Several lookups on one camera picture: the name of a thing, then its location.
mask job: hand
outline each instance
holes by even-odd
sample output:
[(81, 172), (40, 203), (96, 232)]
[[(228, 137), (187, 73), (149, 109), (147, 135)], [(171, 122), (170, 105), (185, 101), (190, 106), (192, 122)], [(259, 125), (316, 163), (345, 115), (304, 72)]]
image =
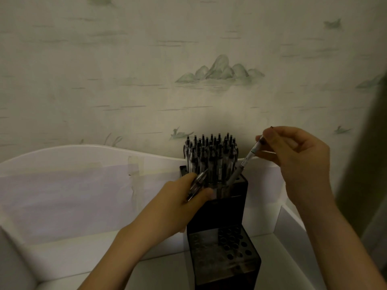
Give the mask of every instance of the hand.
[(328, 145), (296, 127), (267, 128), (263, 136), (267, 144), (256, 155), (281, 167), (288, 197), (297, 208), (315, 208), (333, 200)]
[(133, 221), (139, 232), (145, 234), (143, 240), (150, 247), (185, 229), (202, 205), (211, 199), (212, 189), (206, 188), (186, 201), (196, 176), (189, 173), (176, 181), (168, 181)]

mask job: person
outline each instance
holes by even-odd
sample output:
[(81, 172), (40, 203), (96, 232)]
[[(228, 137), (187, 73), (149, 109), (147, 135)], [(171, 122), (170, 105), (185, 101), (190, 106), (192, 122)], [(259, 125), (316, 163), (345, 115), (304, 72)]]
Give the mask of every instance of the person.
[[(383, 277), (335, 204), (329, 182), (329, 147), (296, 127), (270, 127), (263, 136), (267, 144), (256, 155), (280, 166), (288, 197), (305, 225), (327, 288), (386, 290)], [(124, 289), (142, 256), (184, 229), (210, 200), (212, 191), (206, 188), (185, 201), (195, 177), (190, 173), (167, 182), (138, 217), (118, 232), (79, 290)]]

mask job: black pen holder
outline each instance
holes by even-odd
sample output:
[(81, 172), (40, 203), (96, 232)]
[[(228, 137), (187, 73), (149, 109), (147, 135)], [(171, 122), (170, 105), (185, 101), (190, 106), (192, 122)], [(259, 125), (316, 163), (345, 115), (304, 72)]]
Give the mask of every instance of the black pen holder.
[[(186, 173), (180, 166), (180, 175)], [(207, 186), (216, 199), (198, 210), (184, 240), (190, 289), (254, 289), (261, 258), (242, 226), (248, 182), (240, 175), (231, 187)]]

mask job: white tabletop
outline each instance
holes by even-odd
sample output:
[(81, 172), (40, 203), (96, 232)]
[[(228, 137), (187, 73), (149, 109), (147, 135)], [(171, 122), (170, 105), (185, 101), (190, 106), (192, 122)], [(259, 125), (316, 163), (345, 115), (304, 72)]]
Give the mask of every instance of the white tabletop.
[[(274, 234), (251, 239), (262, 259), (256, 289), (314, 290)], [(41, 283), (37, 290), (77, 289), (88, 273)], [(189, 290), (184, 254), (172, 254), (138, 263), (126, 290)]]

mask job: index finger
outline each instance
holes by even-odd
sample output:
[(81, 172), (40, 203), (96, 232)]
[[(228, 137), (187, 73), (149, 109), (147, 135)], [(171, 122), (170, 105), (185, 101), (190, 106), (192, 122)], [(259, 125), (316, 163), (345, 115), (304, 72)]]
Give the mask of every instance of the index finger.
[(183, 177), (180, 177), (175, 181), (176, 184), (178, 184), (184, 192), (187, 192), (191, 188), (192, 181), (196, 178), (196, 173), (188, 173), (184, 175)]
[(299, 145), (303, 145), (306, 142), (315, 144), (319, 141), (317, 137), (301, 128), (290, 126), (276, 126), (273, 128), (279, 134), (279, 136), (291, 138)]

